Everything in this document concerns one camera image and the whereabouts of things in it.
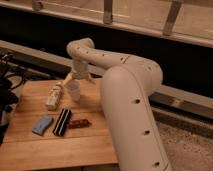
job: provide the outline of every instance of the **black cable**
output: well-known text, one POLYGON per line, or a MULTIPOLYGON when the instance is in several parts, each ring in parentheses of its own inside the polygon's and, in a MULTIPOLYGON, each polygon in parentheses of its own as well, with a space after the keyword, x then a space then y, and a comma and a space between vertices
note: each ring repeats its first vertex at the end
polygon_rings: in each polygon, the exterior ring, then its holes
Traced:
POLYGON ((9 90, 14 90, 14 89, 20 87, 20 86, 21 86, 22 84, 24 84, 25 81, 26 81, 26 79, 24 78, 23 75, 18 75, 18 74, 16 74, 16 73, 9 74, 9 75, 7 75, 5 78, 8 79, 8 78, 12 78, 12 77, 21 77, 21 81, 20 81, 19 83, 17 83, 15 86, 11 87, 9 90))

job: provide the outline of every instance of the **black object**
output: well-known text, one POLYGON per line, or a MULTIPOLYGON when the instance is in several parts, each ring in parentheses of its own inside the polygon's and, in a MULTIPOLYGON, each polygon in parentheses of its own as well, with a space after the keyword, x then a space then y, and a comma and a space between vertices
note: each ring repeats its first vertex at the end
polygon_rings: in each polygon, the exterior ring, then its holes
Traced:
POLYGON ((53 129, 53 134, 56 136, 63 136, 67 128, 67 123, 72 116, 72 112, 69 109, 62 109, 58 121, 53 129))
POLYGON ((0 88, 0 105, 9 105, 18 102, 18 97, 6 88, 0 88))

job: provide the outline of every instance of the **white cup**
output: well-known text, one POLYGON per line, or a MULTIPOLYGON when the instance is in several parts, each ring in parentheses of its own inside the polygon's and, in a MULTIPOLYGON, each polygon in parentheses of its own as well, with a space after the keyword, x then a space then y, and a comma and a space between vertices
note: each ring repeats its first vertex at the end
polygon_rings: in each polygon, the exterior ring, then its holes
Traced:
POLYGON ((74 101, 80 100, 80 84, 78 81, 70 81, 68 84, 65 85, 65 88, 74 101))

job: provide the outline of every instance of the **small white object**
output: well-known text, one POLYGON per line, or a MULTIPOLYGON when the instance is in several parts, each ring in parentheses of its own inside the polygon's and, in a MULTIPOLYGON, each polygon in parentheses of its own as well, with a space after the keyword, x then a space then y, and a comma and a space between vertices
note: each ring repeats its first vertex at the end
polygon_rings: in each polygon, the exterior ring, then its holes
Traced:
POLYGON ((74 101, 80 100, 80 84, 76 80, 69 81, 64 87, 67 89, 68 93, 71 95, 74 101))
POLYGON ((58 106, 60 97, 62 94, 62 85, 61 82, 56 83, 55 86, 51 89, 50 95, 46 101, 47 110, 55 110, 58 106))

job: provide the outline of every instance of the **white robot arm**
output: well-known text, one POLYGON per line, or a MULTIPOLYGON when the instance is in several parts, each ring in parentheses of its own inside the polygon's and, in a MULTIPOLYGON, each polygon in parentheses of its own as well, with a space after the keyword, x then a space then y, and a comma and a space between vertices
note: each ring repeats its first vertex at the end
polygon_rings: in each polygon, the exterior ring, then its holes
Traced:
POLYGON ((108 69, 101 102, 122 171, 171 171, 148 96, 162 82, 160 66, 142 57, 94 49, 91 39, 67 46, 73 76, 88 76, 88 62, 108 69))

